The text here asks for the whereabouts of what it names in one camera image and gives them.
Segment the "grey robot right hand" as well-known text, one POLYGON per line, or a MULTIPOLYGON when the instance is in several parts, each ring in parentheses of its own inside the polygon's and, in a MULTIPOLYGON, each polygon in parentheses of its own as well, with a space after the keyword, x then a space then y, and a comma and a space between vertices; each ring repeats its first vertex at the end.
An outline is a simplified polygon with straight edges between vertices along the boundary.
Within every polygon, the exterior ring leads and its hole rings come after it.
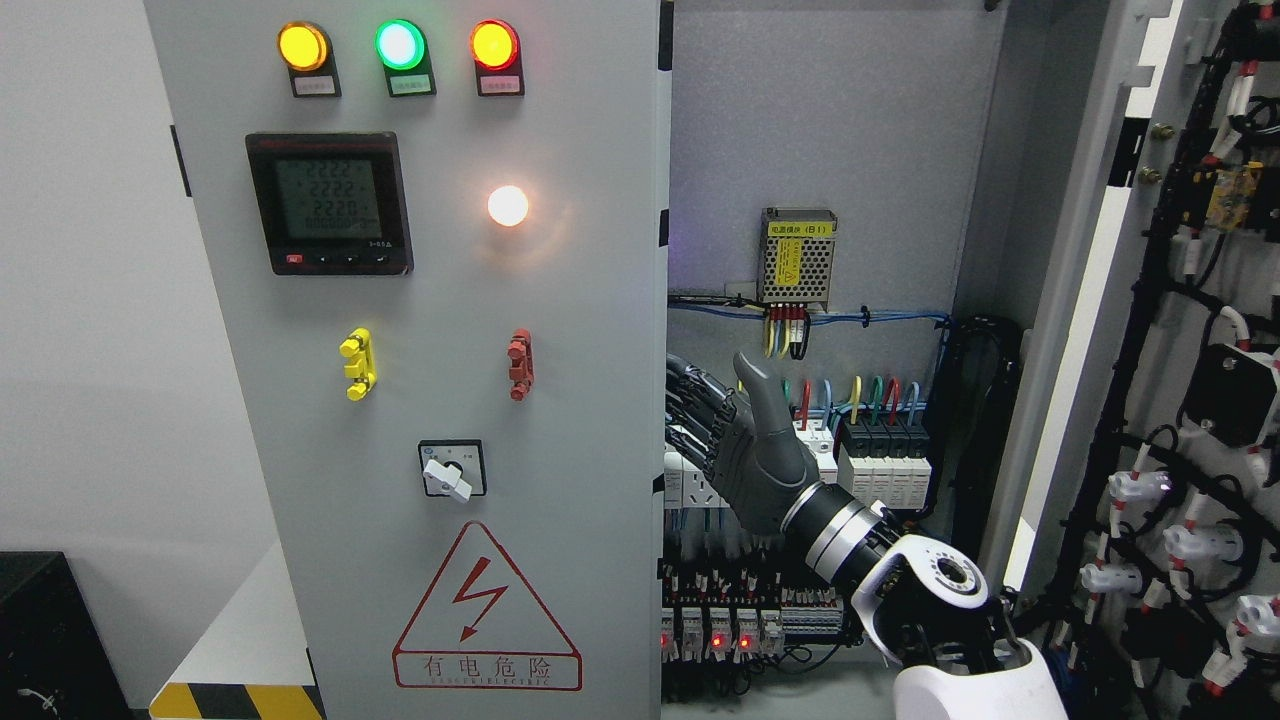
POLYGON ((814 492, 820 474, 795 436, 780 379, 742 352, 736 392, 673 354, 666 357, 666 441, 703 471, 755 534, 814 541, 841 509, 814 492))

